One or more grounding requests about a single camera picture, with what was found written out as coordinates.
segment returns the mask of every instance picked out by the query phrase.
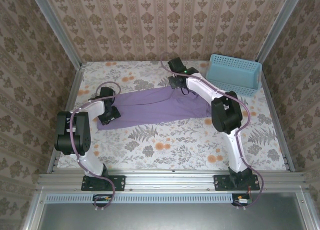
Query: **gray panel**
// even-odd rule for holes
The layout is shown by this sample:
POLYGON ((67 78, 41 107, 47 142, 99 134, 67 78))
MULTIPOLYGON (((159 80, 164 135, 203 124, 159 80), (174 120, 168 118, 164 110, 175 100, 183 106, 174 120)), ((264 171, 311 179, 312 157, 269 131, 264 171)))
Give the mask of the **gray panel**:
POLYGON ((41 230, 305 230, 295 194, 264 194, 249 209, 230 204, 48 204, 41 230))

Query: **purple cable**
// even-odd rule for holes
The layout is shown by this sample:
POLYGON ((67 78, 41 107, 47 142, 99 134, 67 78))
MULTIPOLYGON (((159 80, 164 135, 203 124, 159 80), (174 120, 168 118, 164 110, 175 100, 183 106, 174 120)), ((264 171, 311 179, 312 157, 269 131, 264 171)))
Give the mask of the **purple cable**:
POLYGON ((95 100, 92 100, 92 101, 89 101, 89 102, 85 103, 84 105, 82 105, 80 108, 76 109, 76 110, 71 114, 71 116, 70 116, 70 125, 69 125, 71 145, 72 145, 72 149, 73 149, 73 151, 74 151, 74 154, 76 155, 76 161, 77 161, 77 163, 79 164, 79 166, 80 166, 85 172, 89 173, 89 174, 92 175, 93 177, 96 177, 96 178, 98 178, 98 179, 103 179, 103 180, 108 181, 108 182, 111 184, 111 186, 112 186, 112 196, 111 196, 109 202, 108 202, 105 206, 103 206, 103 207, 101 207, 101 208, 97 206, 97 200, 98 200, 99 198, 102 198, 102 196, 100 196, 99 198, 96 198, 95 201, 94 201, 94 204, 93 204, 93 205, 95 206, 95 209, 102 209, 102 210, 103 210, 104 208, 108 207, 108 206, 111 204, 112 200, 114 199, 115 194, 116 194, 115 185, 113 184, 113 182, 112 182, 110 179, 105 178, 105 177, 102 177, 102 176, 99 176, 99 175, 97 175, 97 174, 94 174, 93 172, 89 171, 84 165, 82 165, 81 161, 79 160, 80 154, 78 153, 78 151, 77 151, 77 149, 76 149, 75 140, 74 140, 74 135, 73 135, 73 132, 71 131, 71 129, 73 129, 73 121, 74 121, 75 114, 76 114, 77 112, 79 112, 81 109, 88 107, 88 106, 91 105, 92 103, 95 103, 95 102, 98 102, 98 101, 101 101, 101 100, 104 100, 104 99, 115 98, 118 94, 120 94, 120 92, 121 92, 121 87, 120 87, 120 85, 119 85, 118 83, 113 82, 113 81, 107 81, 107 82, 104 82, 104 83, 102 83, 101 85, 99 85, 99 87, 98 87, 97 90, 96 90, 96 93, 97 93, 98 89, 99 89, 102 85, 108 84, 108 83, 115 84, 115 85, 119 88, 119 92, 118 92, 117 94, 113 95, 113 96, 103 97, 103 98, 95 99, 95 100))
MULTIPOLYGON (((251 204, 247 205, 247 208, 251 207, 251 206, 254 205, 254 204, 258 201, 258 199, 260 198, 261 193, 262 193, 262 191, 263 191, 263 189, 264 189, 265 181, 264 181, 262 175, 261 175, 257 170, 255 170, 253 167, 251 167, 251 166, 245 161, 244 156, 243 156, 243 153, 242 153, 242 151, 241 151, 241 146, 240 146, 240 141, 239 141, 238 133, 239 133, 242 129, 246 128, 246 127, 249 125, 250 120, 251 120, 250 111, 248 110, 248 108, 246 107, 246 105, 243 104, 240 100, 238 100, 238 99, 236 99, 236 98, 234 98, 234 97, 232 97, 232 96, 230 96, 230 95, 228 95, 228 94, 223 93, 223 92, 220 91, 219 89, 216 89, 216 88, 212 87, 210 84, 208 84, 207 82, 203 81, 202 78, 197 77, 197 76, 193 76, 193 75, 188 75, 188 74, 175 73, 175 72, 172 72, 171 70, 169 70, 168 68, 166 68, 165 65, 163 64, 163 57, 164 57, 164 55, 166 55, 166 54, 169 54, 169 53, 168 53, 168 52, 164 52, 164 53, 161 55, 161 57, 160 57, 160 63, 161 63, 162 68, 165 69, 167 72, 169 72, 169 73, 171 73, 171 74, 174 74, 174 75, 179 75, 179 76, 183 76, 183 77, 187 77, 187 78, 197 79, 197 80, 201 81, 202 83, 204 83, 206 86, 208 86, 210 89, 216 91, 217 93, 219 93, 219 94, 221 94, 221 95, 223 95, 223 96, 225 96, 225 97, 227 97, 227 98, 229 98, 229 99, 232 99, 232 100, 236 101, 237 103, 239 103, 239 104, 246 110, 246 112, 247 112, 247 114, 248 114, 248 120, 247 120, 247 122, 246 122, 242 127, 240 127, 240 128, 236 131, 236 133, 235 133, 235 140, 236 140, 236 144, 237 144, 237 147, 238 147, 238 150, 239 150, 239 154, 240 154, 241 160, 242 160, 242 162, 244 163, 244 165, 246 165, 249 169, 251 169, 253 172, 255 172, 255 173, 261 178, 261 188, 260 188, 260 191, 259 191, 259 193, 258 193, 258 196, 256 197, 256 199, 255 199, 251 204)), ((237 203, 237 202, 235 202, 235 203, 238 204, 241 208, 245 208, 245 207, 242 206, 240 203, 237 203)))

